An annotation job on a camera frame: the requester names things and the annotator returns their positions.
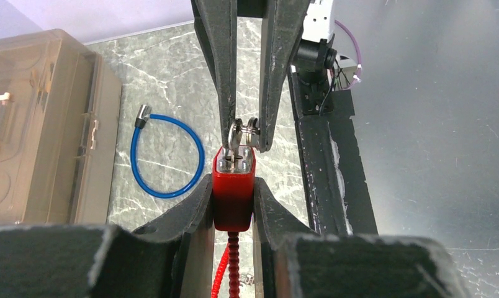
red cable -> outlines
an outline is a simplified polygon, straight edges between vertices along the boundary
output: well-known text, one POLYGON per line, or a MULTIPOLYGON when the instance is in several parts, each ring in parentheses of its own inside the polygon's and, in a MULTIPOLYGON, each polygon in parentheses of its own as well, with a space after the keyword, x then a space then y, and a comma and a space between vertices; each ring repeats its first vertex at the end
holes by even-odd
POLYGON ((222 283, 228 263, 230 264, 230 298, 239 298, 238 294, 240 290, 238 286, 240 275, 238 274, 238 262, 238 232, 228 232, 228 245, 222 254, 220 264, 218 264, 217 273, 213 280, 213 287, 211 288, 211 298, 218 297, 220 284, 222 283))
POLYGON ((224 272, 228 266, 229 259, 229 245, 226 245, 224 254, 222 254, 222 259, 220 259, 220 264, 218 264, 217 273, 215 275, 215 280, 213 281, 213 288, 211 288, 211 298, 217 298, 218 292, 220 290, 220 284, 222 283, 222 278, 224 277, 224 272))
POLYGON ((239 298, 238 232, 228 232, 230 298, 239 298))

red padlock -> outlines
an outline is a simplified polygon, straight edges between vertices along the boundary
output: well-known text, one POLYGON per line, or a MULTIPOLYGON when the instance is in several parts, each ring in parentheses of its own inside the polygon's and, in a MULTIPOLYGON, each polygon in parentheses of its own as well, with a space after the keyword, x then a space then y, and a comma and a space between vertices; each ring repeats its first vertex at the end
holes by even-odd
POLYGON ((220 148, 213 161, 213 222, 219 231, 244 232, 253 213, 255 155, 240 146, 236 155, 220 148))

black cable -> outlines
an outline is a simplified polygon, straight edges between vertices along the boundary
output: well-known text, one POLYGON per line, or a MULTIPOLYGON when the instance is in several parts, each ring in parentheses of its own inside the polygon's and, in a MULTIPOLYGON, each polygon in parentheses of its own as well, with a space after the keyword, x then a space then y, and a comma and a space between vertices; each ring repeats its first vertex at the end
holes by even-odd
POLYGON ((339 90, 342 90, 343 89, 343 86, 341 84, 341 77, 340 77, 340 74, 339 73, 342 73, 343 76, 344 76, 344 79, 346 80, 346 87, 348 88, 348 86, 350 86, 350 81, 348 80, 348 77, 346 76, 346 74, 344 73, 343 69, 339 66, 339 61, 337 61, 337 59, 335 59, 335 63, 337 64, 337 70, 338 70, 338 75, 337 75, 337 78, 339 78, 339 90))
POLYGON ((332 90, 335 90, 335 68, 333 67, 333 65, 330 74, 331 74, 330 86, 328 87, 328 92, 326 92, 323 102, 321 102, 321 106, 319 107, 319 116, 323 115, 323 111, 325 110, 326 99, 328 99, 328 96, 330 95, 332 90))

translucent storage box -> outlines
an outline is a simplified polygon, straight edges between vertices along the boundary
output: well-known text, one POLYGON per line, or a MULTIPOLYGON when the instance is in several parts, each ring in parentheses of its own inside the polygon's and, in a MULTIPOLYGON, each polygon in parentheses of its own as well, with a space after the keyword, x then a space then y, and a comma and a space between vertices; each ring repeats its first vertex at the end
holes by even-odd
POLYGON ((0 224, 106 221, 121 86, 62 30, 0 40, 0 224))

gray marble countertop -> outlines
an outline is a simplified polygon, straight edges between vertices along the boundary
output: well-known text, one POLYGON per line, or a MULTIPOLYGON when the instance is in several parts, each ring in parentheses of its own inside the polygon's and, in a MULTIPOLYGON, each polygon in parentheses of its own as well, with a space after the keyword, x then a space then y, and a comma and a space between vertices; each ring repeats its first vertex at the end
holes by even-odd
MULTIPOLYGON (((238 23, 237 116, 247 121, 258 117, 261 22, 238 23)), ((218 102, 192 24, 91 45, 124 82, 119 134, 110 199, 109 223, 132 230, 180 202, 156 199, 138 186, 130 167, 130 143, 134 120, 141 104, 153 113, 175 117, 190 125, 204 144, 210 173, 213 157, 221 146, 218 102)), ((299 152, 295 138, 287 82, 281 98, 273 150, 257 156, 256 175, 266 180, 291 213, 307 224, 299 152)), ((197 149, 185 131, 166 122, 151 120, 138 144, 138 166, 146 183, 168 192, 185 185, 198 163, 197 149)), ((253 275, 251 229, 240 235, 240 273, 253 275)), ((227 244, 227 234, 216 234, 214 268, 227 244)), ((222 294, 226 294, 223 282, 222 294)), ((242 297, 254 297, 253 286, 241 287, 242 297)))

